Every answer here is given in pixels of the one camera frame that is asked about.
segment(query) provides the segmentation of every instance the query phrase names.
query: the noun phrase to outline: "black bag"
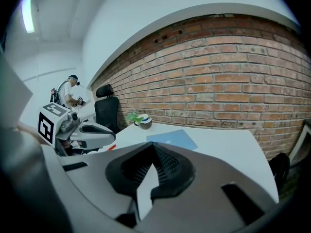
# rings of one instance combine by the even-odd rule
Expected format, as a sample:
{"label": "black bag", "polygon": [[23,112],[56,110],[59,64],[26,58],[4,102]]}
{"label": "black bag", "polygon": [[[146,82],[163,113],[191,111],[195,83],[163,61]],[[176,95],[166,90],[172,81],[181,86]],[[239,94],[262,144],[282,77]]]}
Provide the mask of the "black bag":
{"label": "black bag", "polygon": [[54,102],[54,103],[57,103],[57,104],[59,104],[60,106],[62,106],[61,104],[60,104],[60,99],[59,99],[59,95],[58,95],[58,91],[63,87],[63,85],[65,84],[67,82],[67,80],[66,81],[64,81],[60,86],[59,86],[59,88],[56,90],[55,88],[53,88],[52,90],[51,90],[51,99],[50,99],[50,102]]}

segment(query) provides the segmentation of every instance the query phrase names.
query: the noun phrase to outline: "blue paper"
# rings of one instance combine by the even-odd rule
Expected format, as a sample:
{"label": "blue paper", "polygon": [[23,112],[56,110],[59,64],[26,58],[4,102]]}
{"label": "blue paper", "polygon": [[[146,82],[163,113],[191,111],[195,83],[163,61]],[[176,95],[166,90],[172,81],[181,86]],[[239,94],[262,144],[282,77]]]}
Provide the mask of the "blue paper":
{"label": "blue paper", "polygon": [[168,133],[149,135],[147,136],[147,142],[161,142],[189,150],[194,150],[198,148],[196,143],[190,138],[190,136],[187,135],[184,130],[176,130]]}

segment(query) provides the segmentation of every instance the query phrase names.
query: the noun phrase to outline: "fluorescent light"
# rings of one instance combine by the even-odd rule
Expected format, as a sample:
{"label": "fluorescent light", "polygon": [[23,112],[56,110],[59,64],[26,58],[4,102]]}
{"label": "fluorescent light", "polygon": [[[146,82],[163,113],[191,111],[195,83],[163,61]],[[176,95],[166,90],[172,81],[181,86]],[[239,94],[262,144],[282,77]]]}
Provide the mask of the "fluorescent light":
{"label": "fluorescent light", "polygon": [[31,0],[22,0],[21,13],[27,33],[35,32],[33,18],[31,16]]}

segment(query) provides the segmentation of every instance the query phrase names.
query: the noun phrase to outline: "black office chair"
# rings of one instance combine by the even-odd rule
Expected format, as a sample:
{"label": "black office chair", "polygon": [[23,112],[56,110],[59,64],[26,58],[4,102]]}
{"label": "black office chair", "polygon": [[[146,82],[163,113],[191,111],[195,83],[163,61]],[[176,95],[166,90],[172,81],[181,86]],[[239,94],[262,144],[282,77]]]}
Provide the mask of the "black office chair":
{"label": "black office chair", "polygon": [[269,165],[276,182],[277,191],[280,193],[290,170],[290,159],[285,153],[280,153],[269,161]]}
{"label": "black office chair", "polygon": [[117,114],[119,99],[117,97],[111,97],[113,94],[110,84],[106,84],[96,91],[96,97],[106,99],[95,102],[96,123],[107,127],[117,134],[121,130],[117,125]]}

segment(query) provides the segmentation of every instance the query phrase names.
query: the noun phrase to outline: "brick wall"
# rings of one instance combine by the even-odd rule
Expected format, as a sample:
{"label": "brick wall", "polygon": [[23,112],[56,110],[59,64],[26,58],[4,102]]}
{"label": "brick wall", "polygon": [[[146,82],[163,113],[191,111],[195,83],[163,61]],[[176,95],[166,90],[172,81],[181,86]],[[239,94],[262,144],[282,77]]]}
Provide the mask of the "brick wall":
{"label": "brick wall", "polygon": [[248,129],[266,157],[290,153],[311,117],[311,72],[298,36],[272,21],[204,16],[163,28],[120,55],[92,84],[110,83],[118,123],[147,113],[159,123]]}

